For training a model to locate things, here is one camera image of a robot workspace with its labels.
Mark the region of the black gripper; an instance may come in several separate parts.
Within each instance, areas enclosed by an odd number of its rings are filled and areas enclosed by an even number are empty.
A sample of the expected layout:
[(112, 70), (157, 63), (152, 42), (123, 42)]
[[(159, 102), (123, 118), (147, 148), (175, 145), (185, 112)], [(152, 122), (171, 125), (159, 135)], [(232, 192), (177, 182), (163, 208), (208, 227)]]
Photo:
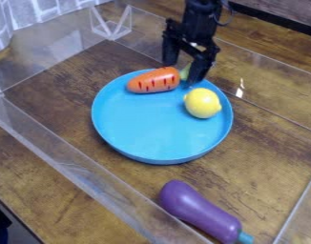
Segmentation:
[(187, 83), (200, 82), (215, 62), (219, 47), (212, 41), (220, 25), (220, 0), (184, 0), (183, 21), (168, 18), (163, 31), (161, 62), (164, 66), (177, 63), (184, 51), (195, 57), (187, 75)]

